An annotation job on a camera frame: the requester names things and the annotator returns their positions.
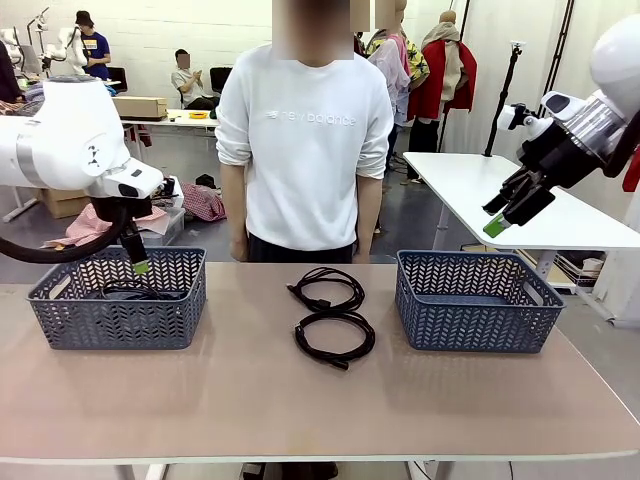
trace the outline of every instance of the beige tabletop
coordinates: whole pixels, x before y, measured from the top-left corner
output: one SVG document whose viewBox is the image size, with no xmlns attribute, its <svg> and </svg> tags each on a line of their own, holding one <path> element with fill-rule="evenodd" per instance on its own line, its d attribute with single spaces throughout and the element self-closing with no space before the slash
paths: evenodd
<svg viewBox="0 0 640 480">
<path fill-rule="evenodd" d="M 558 330 L 539 355 L 412 350 L 395 266 L 345 268 L 367 292 L 361 313 L 377 343 L 348 372 L 316 363 L 293 341 L 307 312 L 285 288 L 310 268 L 208 265 L 196 338 L 176 352 L 50 350 L 28 287 L 0 287 L 0 460 L 573 458 L 640 448 L 636 420 Z M 346 294 L 309 288 L 319 292 Z M 359 342 L 351 328 L 326 322 L 308 335 L 336 350 Z"/>
</svg>

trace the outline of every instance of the person's arm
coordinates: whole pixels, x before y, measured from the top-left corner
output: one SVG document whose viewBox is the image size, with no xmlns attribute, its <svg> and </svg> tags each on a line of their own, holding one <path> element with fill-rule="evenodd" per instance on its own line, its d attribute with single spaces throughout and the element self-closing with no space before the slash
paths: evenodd
<svg viewBox="0 0 640 480">
<path fill-rule="evenodd" d="M 87 66 L 89 67 L 93 67 L 94 65 L 107 65 L 111 63 L 111 54 L 110 53 L 105 53 L 104 58 L 93 58 L 93 57 L 89 57 L 89 59 L 87 60 Z"/>
<path fill-rule="evenodd" d="M 252 154 L 249 144 L 249 104 L 240 62 L 236 63 L 229 75 L 216 114 L 220 122 L 216 129 L 216 148 L 221 164 L 225 211 L 231 227 L 231 256 L 244 262 L 248 256 L 244 171 Z"/>
<path fill-rule="evenodd" d="M 193 84 L 196 82 L 196 77 L 192 76 L 186 82 L 182 79 L 178 72 L 174 72 L 171 74 L 171 83 L 172 85 L 180 90 L 182 93 L 189 93 L 189 91 L 193 88 Z"/>
<path fill-rule="evenodd" d="M 389 134 L 393 128 L 393 110 L 382 75 L 371 100 L 367 136 L 360 151 L 356 169 L 358 185 L 358 251 L 356 263 L 368 263 L 373 232 L 380 214 L 382 180 L 386 166 Z"/>
</svg>

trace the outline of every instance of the cardboard box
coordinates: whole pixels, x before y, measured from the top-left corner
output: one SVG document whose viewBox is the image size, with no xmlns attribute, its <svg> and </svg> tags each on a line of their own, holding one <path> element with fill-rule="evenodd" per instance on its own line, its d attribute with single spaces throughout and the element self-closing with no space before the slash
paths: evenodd
<svg viewBox="0 0 640 480">
<path fill-rule="evenodd" d="M 80 215 L 91 201 L 82 190 L 38 190 L 36 197 L 47 206 L 53 218 Z"/>
<path fill-rule="evenodd" d="M 155 97 L 113 97 L 120 118 L 161 120 L 167 116 L 167 99 Z"/>
</svg>

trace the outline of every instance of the black stand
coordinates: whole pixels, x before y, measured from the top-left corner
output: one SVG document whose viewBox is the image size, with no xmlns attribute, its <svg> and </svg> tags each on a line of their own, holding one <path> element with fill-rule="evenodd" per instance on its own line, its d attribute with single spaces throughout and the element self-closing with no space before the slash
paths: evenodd
<svg viewBox="0 0 640 480">
<path fill-rule="evenodd" d="M 491 134 L 489 135 L 489 143 L 487 143 L 487 149 L 484 151 L 485 157 L 491 156 L 491 151 L 493 150 L 493 144 L 496 140 L 496 135 L 498 133 L 498 118 L 502 113 L 502 109 L 504 108 L 505 103 L 507 102 L 507 97 L 509 96 L 509 86 L 511 85 L 511 81 L 513 80 L 513 71 L 516 68 L 516 63 L 518 62 L 518 57 L 522 55 L 522 50 L 518 45 L 514 45 L 511 50 L 511 59 L 509 60 L 509 69 L 507 70 L 507 78 L 504 80 L 504 87 L 502 87 L 502 92 L 500 93 L 500 101 L 498 102 L 498 109 L 496 110 L 496 116 L 493 117 L 493 124 L 491 125 Z"/>
<path fill-rule="evenodd" d="M 567 8 L 564 11 L 564 19 L 562 20 L 562 26 L 560 27 L 558 43 L 556 44 L 556 51 L 553 53 L 553 60 L 551 61 L 551 68 L 549 69 L 549 76 L 547 77 L 547 83 L 544 86 L 543 95 L 546 95 L 553 90 L 553 85 L 556 83 L 558 70 L 560 69 L 560 63 L 562 62 L 562 54 L 564 53 L 564 46 L 567 43 L 567 36 L 569 35 L 569 27 L 571 26 L 574 7 L 575 0 L 567 0 Z M 546 112 L 547 109 L 540 105 L 540 108 L 538 109 L 538 118 L 542 118 Z"/>
</svg>

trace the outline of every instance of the person's hand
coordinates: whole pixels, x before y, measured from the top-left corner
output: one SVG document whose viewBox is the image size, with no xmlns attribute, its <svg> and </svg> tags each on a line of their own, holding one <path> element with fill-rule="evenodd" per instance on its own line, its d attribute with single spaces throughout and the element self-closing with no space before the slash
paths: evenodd
<svg viewBox="0 0 640 480">
<path fill-rule="evenodd" d="M 368 265 L 371 263 L 371 255 L 369 253 L 356 253 L 353 256 L 353 263 L 356 265 Z"/>
<path fill-rule="evenodd" d="M 231 257 L 237 262 L 249 260 L 249 240 L 246 234 L 231 240 Z"/>
</svg>

